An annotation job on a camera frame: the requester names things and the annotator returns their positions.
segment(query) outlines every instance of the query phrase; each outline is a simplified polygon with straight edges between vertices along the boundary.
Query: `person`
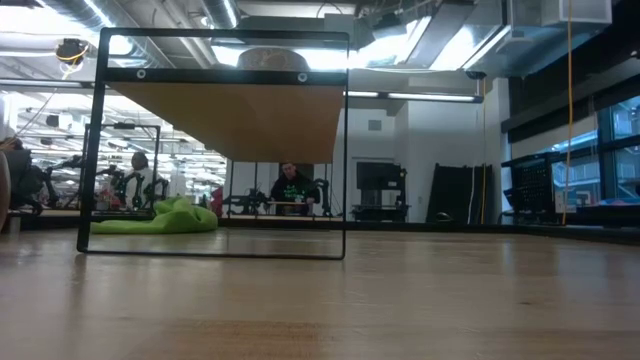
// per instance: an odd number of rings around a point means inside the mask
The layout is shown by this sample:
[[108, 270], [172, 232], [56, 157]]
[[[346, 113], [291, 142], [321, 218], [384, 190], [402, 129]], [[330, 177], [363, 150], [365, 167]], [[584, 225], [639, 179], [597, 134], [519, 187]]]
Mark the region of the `person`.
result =
[[276, 205], [276, 215], [310, 215], [313, 204], [320, 201], [320, 192], [311, 180], [298, 172], [292, 163], [282, 164], [282, 175], [271, 188], [271, 200], [302, 205]]
[[222, 192], [222, 186], [211, 192], [211, 211], [218, 217], [222, 216]]
[[[142, 184], [140, 187], [139, 195], [140, 195], [140, 199], [142, 200], [142, 204], [144, 205], [144, 203], [146, 202], [144, 190], [153, 181], [153, 170], [149, 168], [149, 159], [147, 159], [147, 156], [144, 154], [144, 152], [137, 151], [133, 154], [133, 156], [131, 157], [131, 167], [132, 167], [132, 170], [131, 172], [129, 172], [129, 174], [127, 174], [127, 176], [131, 175], [132, 173], [138, 173], [142, 177]], [[156, 180], [158, 179], [161, 179], [161, 177], [156, 174]], [[132, 178], [127, 183], [127, 192], [126, 192], [127, 200], [126, 201], [127, 201], [127, 207], [130, 209], [134, 207], [133, 197], [135, 196], [135, 193], [136, 193], [136, 186], [137, 186], [136, 178]], [[159, 184], [156, 185], [155, 190], [156, 190], [156, 194], [162, 192], [162, 186]]]
[[11, 178], [9, 176], [9, 165], [4, 153], [0, 151], [0, 230], [2, 230], [7, 218], [10, 200]]

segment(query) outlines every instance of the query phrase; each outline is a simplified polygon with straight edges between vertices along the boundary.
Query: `glass wall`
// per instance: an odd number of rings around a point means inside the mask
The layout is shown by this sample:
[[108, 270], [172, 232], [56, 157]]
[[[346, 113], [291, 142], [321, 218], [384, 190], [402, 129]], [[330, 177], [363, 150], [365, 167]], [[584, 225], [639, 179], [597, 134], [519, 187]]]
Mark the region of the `glass wall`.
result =
[[570, 166], [566, 162], [569, 150], [569, 141], [565, 140], [567, 126], [512, 144], [513, 158], [549, 154], [556, 213], [563, 209], [558, 204], [564, 203], [566, 190], [567, 212], [576, 213], [576, 221], [581, 215], [592, 216], [591, 210], [640, 204], [639, 111], [640, 96], [637, 96], [575, 122]]

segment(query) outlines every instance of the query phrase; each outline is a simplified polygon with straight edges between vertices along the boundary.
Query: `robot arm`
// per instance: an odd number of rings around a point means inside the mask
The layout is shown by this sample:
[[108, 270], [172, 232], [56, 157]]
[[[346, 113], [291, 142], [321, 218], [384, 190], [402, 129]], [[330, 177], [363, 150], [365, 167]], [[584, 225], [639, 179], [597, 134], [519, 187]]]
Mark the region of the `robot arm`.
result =
[[53, 174], [53, 172], [60, 169], [77, 169], [81, 168], [83, 165], [84, 161], [82, 161], [82, 156], [74, 155], [73, 157], [71, 157], [71, 159], [54, 166], [50, 166], [45, 170], [42, 181], [47, 187], [47, 192], [49, 193], [49, 200], [47, 201], [48, 207], [56, 208], [58, 206], [58, 201], [60, 201], [60, 196], [51, 183], [51, 175]]
[[127, 196], [129, 195], [127, 194], [127, 184], [129, 183], [129, 181], [131, 181], [134, 178], [136, 179], [136, 187], [133, 195], [131, 196], [131, 204], [133, 205], [134, 208], [140, 208], [140, 206], [142, 205], [142, 198], [140, 197], [140, 191], [142, 188], [142, 180], [144, 179], [142, 175], [136, 172], [133, 172], [123, 178], [118, 179], [118, 182], [115, 186], [116, 196], [118, 196], [121, 203], [126, 204]]
[[316, 191], [320, 189], [322, 192], [322, 216], [331, 216], [331, 205], [329, 205], [329, 181], [316, 179], [313, 181]]

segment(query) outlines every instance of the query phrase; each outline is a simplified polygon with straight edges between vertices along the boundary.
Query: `black metal frame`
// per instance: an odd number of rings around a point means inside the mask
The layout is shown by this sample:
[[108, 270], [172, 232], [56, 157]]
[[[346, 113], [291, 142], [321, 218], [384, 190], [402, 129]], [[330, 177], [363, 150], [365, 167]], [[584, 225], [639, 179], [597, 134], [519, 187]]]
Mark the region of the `black metal frame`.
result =
[[[277, 259], [315, 259], [315, 260], [342, 260], [346, 256], [346, 232], [347, 213], [343, 211], [342, 222], [339, 230], [342, 230], [342, 249], [340, 255], [295, 255], [295, 254], [194, 254], [186, 252], [127, 252], [127, 251], [96, 251], [89, 249], [89, 236], [92, 220], [107, 220], [110, 217], [96, 216], [94, 208], [94, 178], [97, 170], [98, 150], [100, 144], [100, 131], [103, 127], [102, 116], [104, 111], [104, 98], [107, 82], [179, 82], [179, 83], [216, 83], [216, 84], [271, 84], [271, 85], [333, 85], [344, 86], [344, 152], [343, 152], [343, 209], [347, 202], [347, 164], [348, 164], [348, 129], [349, 129], [349, 69], [345, 72], [305, 72], [302, 79], [300, 72], [290, 71], [251, 71], [251, 70], [193, 70], [193, 69], [142, 69], [142, 68], [109, 68], [109, 41], [112, 36], [139, 36], [139, 37], [192, 37], [192, 38], [253, 38], [253, 39], [300, 39], [339, 41], [345, 43], [346, 55], [349, 55], [349, 35], [337, 32], [296, 32], [296, 31], [256, 31], [256, 30], [204, 30], [204, 29], [143, 29], [143, 28], [103, 28], [100, 32], [98, 47], [98, 60], [96, 66], [96, 79], [93, 95], [93, 107], [91, 110], [91, 123], [89, 136], [86, 141], [85, 170], [82, 179], [82, 207], [80, 211], [80, 226], [76, 248], [79, 252], [89, 254], [134, 254], [134, 255], [174, 255], [174, 256], [205, 256], [205, 257], [243, 257], [243, 258], [277, 258]], [[231, 184], [233, 184], [234, 163], [231, 163]], [[247, 227], [255, 227], [255, 219], [245, 222]], [[260, 227], [290, 228], [300, 221], [291, 221], [291, 224], [283, 224], [282, 221], [274, 221], [272, 224], [260, 222]], [[323, 229], [323, 222], [304, 224], [303, 228]], [[335, 223], [330, 224], [338, 230]]]

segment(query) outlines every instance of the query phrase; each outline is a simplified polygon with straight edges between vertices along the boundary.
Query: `window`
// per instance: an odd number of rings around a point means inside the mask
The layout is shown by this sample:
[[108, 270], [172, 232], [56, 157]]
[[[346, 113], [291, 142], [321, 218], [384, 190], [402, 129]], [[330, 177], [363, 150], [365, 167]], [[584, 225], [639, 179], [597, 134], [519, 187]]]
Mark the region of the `window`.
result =
[[[553, 185], [556, 193], [566, 185], [567, 163], [552, 165]], [[600, 161], [598, 155], [571, 159], [569, 168], [568, 203], [573, 206], [596, 205], [601, 200]]]
[[640, 134], [640, 96], [611, 107], [613, 139], [624, 139]]
[[617, 150], [616, 198], [640, 198], [640, 146]]

